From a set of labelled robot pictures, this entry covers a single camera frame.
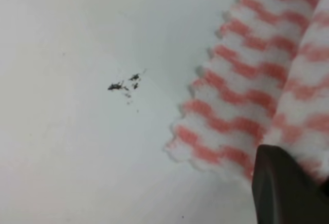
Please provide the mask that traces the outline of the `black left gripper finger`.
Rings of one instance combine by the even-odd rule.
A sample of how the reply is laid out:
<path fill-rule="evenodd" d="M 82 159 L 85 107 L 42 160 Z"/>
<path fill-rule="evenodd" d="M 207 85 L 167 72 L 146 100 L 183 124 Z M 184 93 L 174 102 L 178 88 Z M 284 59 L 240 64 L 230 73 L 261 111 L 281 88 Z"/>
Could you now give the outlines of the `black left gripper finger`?
<path fill-rule="evenodd" d="M 278 146 L 258 147 L 252 195 L 259 224 L 328 224 L 328 181 L 317 184 Z"/>

